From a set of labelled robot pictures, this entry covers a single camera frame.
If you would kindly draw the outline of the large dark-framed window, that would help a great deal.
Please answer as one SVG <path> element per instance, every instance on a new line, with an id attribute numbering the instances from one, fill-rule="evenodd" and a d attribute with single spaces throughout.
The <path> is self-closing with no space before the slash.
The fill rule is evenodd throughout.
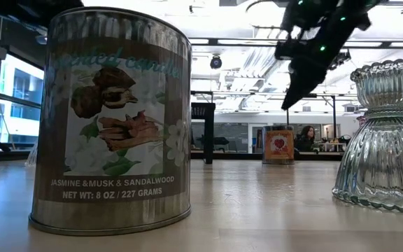
<path id="1" fill-rule="evenodd" d="M 0 59 L 0 142 L 26 150 L 38 139 L 43 71 L 14 56 Z"/>

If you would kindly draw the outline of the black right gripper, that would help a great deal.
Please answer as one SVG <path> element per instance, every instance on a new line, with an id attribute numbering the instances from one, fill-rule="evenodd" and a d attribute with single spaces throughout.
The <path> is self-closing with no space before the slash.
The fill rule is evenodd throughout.
<path id="1" fill-rule="evenodd" d="M 281 108 L 291 108 L 321 84 L 326 74 L 321 70 L 328 69 L 354 29 L 366 30 L 370 25 L 367 13 L 335 13 L 321 24 L 314 38 L 278 42 L 275 58 L 290 60 L 290 86 Z"/>

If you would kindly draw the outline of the black background rig frame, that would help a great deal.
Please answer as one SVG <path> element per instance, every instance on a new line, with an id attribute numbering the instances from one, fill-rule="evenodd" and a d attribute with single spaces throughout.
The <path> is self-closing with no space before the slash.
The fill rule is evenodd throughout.
<path id="1" fill-rule="evenodd" d="M 301 100 L 305 99 L 305 100 L 314 100 L 314 99 L 319 99 L 319 97 L 321 97 L 321 99 L 323 99 L 325 101 L 325 104 L 329 104 L 329 106 L 332 107 L 332 118 L 333 118 L 333 132 L 334 135 L 337 134 L 337 107 L 336 107 L 336 95 L 334 94 L 314 94 L 314 93 L 310 93 L 310 94 L 306 94 L 305 96 L 303 96 Z M 287 108 L 285 110 L 286 112 L 286 124 L 289 125 L 290 124 L 290 108 Z"/>

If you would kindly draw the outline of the black aluminium table frame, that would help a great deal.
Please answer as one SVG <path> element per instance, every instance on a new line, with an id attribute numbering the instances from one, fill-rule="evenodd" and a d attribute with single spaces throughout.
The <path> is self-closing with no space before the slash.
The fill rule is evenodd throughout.
<path id="1" fill-rule="evenodd" d="M 31 149 L 13 150 L 7 143 L 3 143 L 9 151 L 0 149 L 0 161 L 26 160 Z M 262 160 L 263 154 L 259 153 L 215 153 L 214 151 L 204 153 L 203 150 L 195 150 L 188 153 L 191 160 L 203 160 L 211 164 L 214 160 Z M 340 152 L 300 152 L 295 153 L 295 160 L 303 161 L 341 161 L 343 153 Z"/>

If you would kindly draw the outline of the black ceiling spotlight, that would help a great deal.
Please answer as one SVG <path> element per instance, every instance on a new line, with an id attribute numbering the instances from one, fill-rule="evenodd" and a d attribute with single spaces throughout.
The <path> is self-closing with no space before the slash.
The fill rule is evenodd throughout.
<path id="1" fill-rule="evenodd" d="M 343 65 L 345 62 L 351 60 L 351 54 L 349 50 L 340 52 L 331 62 L 328 69 L 330 71 L 335 70 L 337 67 Z"/>

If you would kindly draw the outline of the green ribbed glass candlestick holder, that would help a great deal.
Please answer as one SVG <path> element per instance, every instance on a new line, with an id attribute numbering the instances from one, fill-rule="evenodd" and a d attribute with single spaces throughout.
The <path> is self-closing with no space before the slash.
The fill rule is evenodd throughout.
<path id="1" fill-rule="evenodd" d="M 364 65 L 350 79 L 366 108 L 365 123 L 346 147 L 332 194 L 403 212 L 403 59 Z"/>

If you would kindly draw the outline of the candle tin orange heart label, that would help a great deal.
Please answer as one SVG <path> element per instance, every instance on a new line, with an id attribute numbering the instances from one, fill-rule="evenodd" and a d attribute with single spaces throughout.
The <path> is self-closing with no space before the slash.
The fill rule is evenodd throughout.
<path id="1" fill-rule="evenodd" d="M 295 162 L 295 136 L 292 126 L 264 126 L 262 140 L 263 164 L 291 165 Z"/>

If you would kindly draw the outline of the clear glass candlestick holder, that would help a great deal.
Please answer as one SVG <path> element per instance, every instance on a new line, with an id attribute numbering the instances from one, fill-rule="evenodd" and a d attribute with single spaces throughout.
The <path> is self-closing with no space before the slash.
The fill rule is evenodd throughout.
<path id="1" fill-rule="evenodd" d="M 37 155 L 38 155 L 38 143 L 35 143 L 29 152 L 27 160 L 24 164 L 25 167 L 27 167 L 27 168 L 35 167 L 36 161 L 37 161 Z"/>

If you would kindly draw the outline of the candle tin jasmine sandalwood label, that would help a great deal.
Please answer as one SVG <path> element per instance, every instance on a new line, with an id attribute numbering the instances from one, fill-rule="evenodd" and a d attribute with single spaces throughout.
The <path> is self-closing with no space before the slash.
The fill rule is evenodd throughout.
<path id="1" fill-rule="evenodd" d="M 50 23 L 29 223 L 121 235 L 190 214 L 192 46 L 132 10 L 81 7 Z"/>

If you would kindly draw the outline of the black ceiling light rail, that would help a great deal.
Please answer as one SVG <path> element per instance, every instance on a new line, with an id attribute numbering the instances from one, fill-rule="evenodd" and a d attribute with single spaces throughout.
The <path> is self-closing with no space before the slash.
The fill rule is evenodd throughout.
<path id="1" fill-rule="evenodd" d="M 229 47 L 276 47 L 284 44 L 285 39 L 263 38 L 189 38 L 193 46 L 229 46 Z M 343 49 L 393 49 L 402 50 L 403 41 L 352 40 L 342 45 Z"/>

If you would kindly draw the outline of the person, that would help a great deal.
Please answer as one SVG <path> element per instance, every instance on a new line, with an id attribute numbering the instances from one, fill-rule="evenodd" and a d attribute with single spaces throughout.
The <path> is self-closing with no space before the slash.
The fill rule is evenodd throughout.
<path id="1" fill-rule="evenodd" d="M 307 125 L 305 126 L 301 134 L 295 140 L 295 148 L 299 152 L 310 152 L 313 150 L 313 145 L 315 141 L 315 129 Z"/>

